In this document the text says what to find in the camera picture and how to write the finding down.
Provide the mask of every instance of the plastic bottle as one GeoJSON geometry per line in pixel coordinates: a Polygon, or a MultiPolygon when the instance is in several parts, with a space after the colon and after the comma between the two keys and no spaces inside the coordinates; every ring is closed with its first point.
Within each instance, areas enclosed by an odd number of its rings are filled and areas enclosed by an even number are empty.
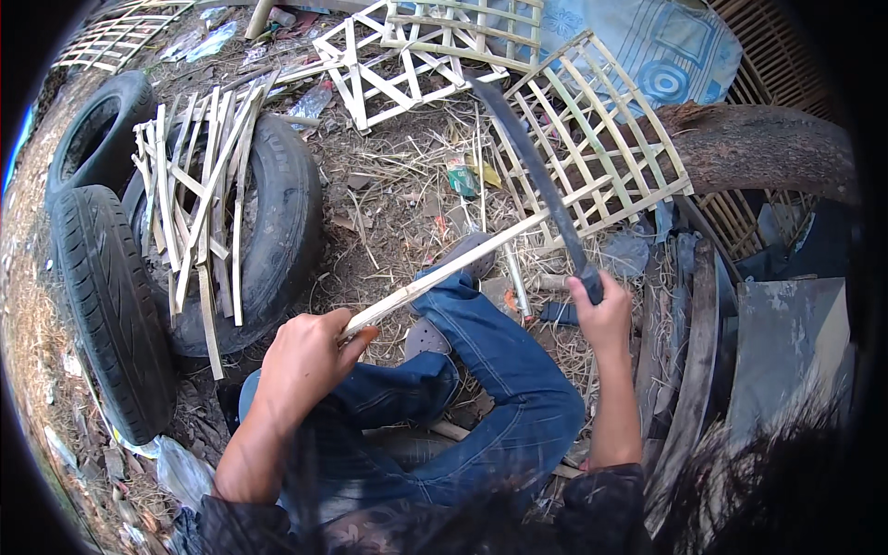
{"type": "MultiPolygon", "coordinates": [[[[321,115],[321,111],[333,99],[333,82],[323,81],[316,84],[302,95],[302,98],[289,109],[287,115],[295,115],[298,117],[316,118],[321,115]]],[[[293,123],[293,129],[299,131],[304,129],[302,123],[293,123]]]]}
{"type": "Polygon", "coordinates": [[[293,27],[296,25],[296,16],[290,12],[285,12],[277,6],[272,7],[271,12],[268,14],[268,19],[271,21],[277,21],[284,27],[293,27]]]}

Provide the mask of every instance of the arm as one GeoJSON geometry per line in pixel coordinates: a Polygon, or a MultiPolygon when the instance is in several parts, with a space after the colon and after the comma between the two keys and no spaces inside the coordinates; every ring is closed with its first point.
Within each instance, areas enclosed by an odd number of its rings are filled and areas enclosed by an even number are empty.
{"type": "Polygon", "coordinates": [[[340,349],[337,336],[351,318],[340,308],[300,314],[278,329],[262,360],[250,412],[228,442],[216,470],[213,496],[231,503],[274,503],[284,459],[296,429],[333,390],[379,333],[365,328],[340,349]]]}
{"type": "Polygon", "coordinates": [[[638,464],[642,448],[629,355],[632,295],[607,272],[599,274],[604,300],[597,306],[589,301],[580,280],[567,278],[580,328],[595,353],[599,370],[599,404],[592,426],[589,470],[638,464]]]}

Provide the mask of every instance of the machete handle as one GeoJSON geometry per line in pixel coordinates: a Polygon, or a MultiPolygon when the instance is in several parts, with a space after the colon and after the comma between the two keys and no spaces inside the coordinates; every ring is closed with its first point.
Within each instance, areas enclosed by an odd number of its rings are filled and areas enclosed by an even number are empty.
{"type": "Polygon", "coordinates": [[[601,285],[601,276],[599,275],[598,268],[591,264],[587,264],[576,277],[580,278],[580,281],[583,282],[583,286],[586,288],[586,294],[589,295],[589,300],[592,304],[600,305],[601,301],[605,298],[605,290],[604,286],[601,285]]]}

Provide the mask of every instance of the hand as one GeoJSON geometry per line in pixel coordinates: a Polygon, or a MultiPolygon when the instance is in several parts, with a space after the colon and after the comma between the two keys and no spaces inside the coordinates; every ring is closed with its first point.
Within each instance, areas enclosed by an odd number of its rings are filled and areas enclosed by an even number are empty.
{"type": "Polygon", "coordinates": [[[593,305],[583,282],[574,276],[567,278],[570,296],[576,305],[583,336],[599,359],[617,360],[629,356],[629,333],[632,326],[632,294],[620,287],[614,278],[599,270],[604,299],[593,305]]]}
{"type": "Polygon", "coordinates": [[[352,318],[346,308],[323,316],[300,314],[278,328],[262,360],[253,405],[284,424],[301,421],[352,371],[379,329],[369,326],[340,349],[337,338],[352,318]]]}

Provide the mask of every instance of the dirt ground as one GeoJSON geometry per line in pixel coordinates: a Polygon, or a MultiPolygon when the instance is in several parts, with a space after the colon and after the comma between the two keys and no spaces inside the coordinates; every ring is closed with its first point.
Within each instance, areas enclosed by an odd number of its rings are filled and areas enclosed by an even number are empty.
{"type": "MultiPolygon", "coordinates": [[[[240,36],[249,12],[235,9],[228,17],[239,20],[241,26],[238,36],[219,54],[193,64],[158,61],[166,46],[198,22],[197,12],[191,11],[161,33],[150,48],[143,49],[129,68],[143,69],[155,87],[158,102],[168,105],[176,94],[198,91],[203,95],[213,85],[230,83],[256,66],[242,65],[248,45],[240,36]]],[[[305,63],[305,55],[313,54],[309,37],[337,21],[337,16],[321,16],[303,35],[275,41],[268,48],[271,53],[259,65],[292,67],[305,63]]],[[[124,521],[162,540],[170,534],[177,503],[157,485],[155,464],[145,457],[111,448],[121,454],[126,476],[123,480],[110,479],[103,470],[106,456],[115,455],[106,453],[111,438],[83,375],[89,370],[84,369],[78,376],[73,369],[65,368],[65,360],[71,367],[72,357],[77,355],[75,334],[65,314],[59,276],[50,267],[48,218],[43,208],[46,172],[59,138],[83,102],[106,79],[107,74],[96,69],[70,72],[55,99],[42,105],[43,120],[20,153],[4,198],[0,230],[0,322],[3,355],[22,423],[35,447],[52,453],[46,458],[62,485],[65,503],[74,508],[91,541],[116,551],[134,551],[123,532],[124,521]],[[45,426],[50,426],[73,452],[82,475],[61,462],[58,450],[51,448],[46,439],[45,426]],[[127,503],[136,518],[127,511],[127,503]]],[[[305,83],[266,109],[285,112],[315,83],[317,79],[305,83]]],[[[464,204],[448,186],[447,151],[468,145],[475,132],[478,106],[470,95],[460,94],[397,116],[375,126],[367,136],[352,129],[336,93],[334,101],[321,114],[321,127],[305,133],[324,186],[326,246],[310,287],[288,310],[288,317],[343,306],[360,311],[408,284],[417,271],[439,258],[460,237],[482,227],[490,233],[503,229],[515,223],[518,210],[522,210],[504,190],[489,187],[486,218],[482,221],[480,203],[464,204]],[[363,188],[352,190],[347,185],[353,174],[366,178],[363,188]]],[[[567,273],[563,252],[542,257],[532,254],[541,239],[539,232],[528,232],[515,242],[525,277],[567,273]]],[[[601,236],[589,240],[590,252],[598,255],[599,261],[600,240],[601,236]]],[[[501,252],[488,278],[505,275],[508,271],[501,252]]],[[[640,284],[638,280],[630,286],[637,289],[640,284]]],[[[568,300],[566,292],[528,293],[533,313],[539,313],[546,300],[568,300]]],[[[640,305],[638,295],[636,304],[640,305]]],[[[382,333],[364,361],[383,366],[399,364],[403,360],[403,339],[412,321],[408,311],[401,309],[380,322],[382,333]]],[[[598,385],[594,360],[582,335],[576,329],[555,329],[539,322],[526,327],[586,399],[590,424],[598,385]]],[[[175,359],[180,378],[178,406],[166,434],[211,465],[218,464],[230,439],[219,398],[236,398],[236,385],[259,368],[272,338],[270,334],[243,352],[225,357],[228,378],[219,384],[213,381],[206,360],[175,359]]],[[[448,418],[471,429],[491,405],[477,382],[466,377],[448,418]]],[[[583,458],[589,424],[581,431],[577,449],[571,454],[577,462],[583,458]]],[[[557,504],[563,486],[564,480],[557,479],[547,488],[538,504],[542,515],[557,504]]]]}

